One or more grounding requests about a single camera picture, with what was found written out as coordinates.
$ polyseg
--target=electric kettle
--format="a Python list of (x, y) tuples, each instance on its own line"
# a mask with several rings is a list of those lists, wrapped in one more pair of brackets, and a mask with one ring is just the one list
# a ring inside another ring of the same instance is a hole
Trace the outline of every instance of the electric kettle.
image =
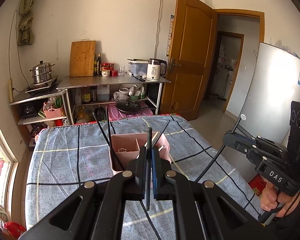
[[(147, 80), (158, 81), (167, 71), (167, 62), (162, 59), (151, 58), (148, 60)], [(161, 64), (164, 64), (164, 72), (161, 74)]]

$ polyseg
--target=refrigerator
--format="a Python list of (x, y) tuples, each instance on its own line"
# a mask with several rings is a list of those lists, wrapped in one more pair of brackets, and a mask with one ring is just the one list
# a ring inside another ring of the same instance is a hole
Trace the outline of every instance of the refrigerator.
[(255, 72), (243, 104), (240, 125), (253, 136), (281, 143), (289, 131), (291, 102), (300, 102), (300, 59), (260, 43)]

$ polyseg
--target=stainless steel pot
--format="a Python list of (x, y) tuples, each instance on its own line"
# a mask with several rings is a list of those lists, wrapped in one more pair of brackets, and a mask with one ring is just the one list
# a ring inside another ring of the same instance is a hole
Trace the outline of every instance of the stainless steel pot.
[(50, 62), (43, 62), (43, 61), (40, 61), (40, 64), (34, 66), (30, 70), (30, 72), (32, 72), (33, 83), (39, 84), (52, 79), (52, 73), (53, 73), (52, 66), (54, 66), (54, 64), (51, 65)]

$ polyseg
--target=kettle handle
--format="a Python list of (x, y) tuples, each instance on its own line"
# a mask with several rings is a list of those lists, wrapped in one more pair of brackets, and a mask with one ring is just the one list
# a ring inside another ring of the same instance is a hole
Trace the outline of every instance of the kettle handle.
[(163, 76), (167, 72), (167, 62), (165, 60), (160, 60), (160, 64), (164, 64), (164, 72), (160, 74), (160, 76)]

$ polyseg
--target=cutting board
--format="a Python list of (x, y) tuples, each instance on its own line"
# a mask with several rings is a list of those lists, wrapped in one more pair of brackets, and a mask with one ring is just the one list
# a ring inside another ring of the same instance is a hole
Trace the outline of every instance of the cutting board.
[(71, 44), (70, 77), (93, 76), (96, 41), (75, 41)]

